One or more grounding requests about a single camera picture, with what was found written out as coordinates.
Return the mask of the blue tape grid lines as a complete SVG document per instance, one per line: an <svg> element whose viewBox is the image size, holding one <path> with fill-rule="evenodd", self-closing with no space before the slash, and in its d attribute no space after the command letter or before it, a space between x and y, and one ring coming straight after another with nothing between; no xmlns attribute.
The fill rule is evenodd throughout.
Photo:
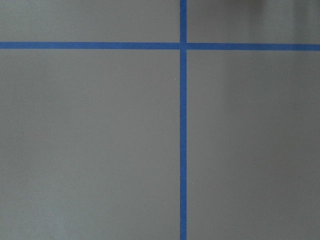
<svg viewBox="0 0 320 240"><path fill-rule="evenodd" d="M179 51L179 238L188 238L188 51L318 52L319 44L188 42L188 2L179 1L178 42L1 41L1 49L178 50Z"/></svg>

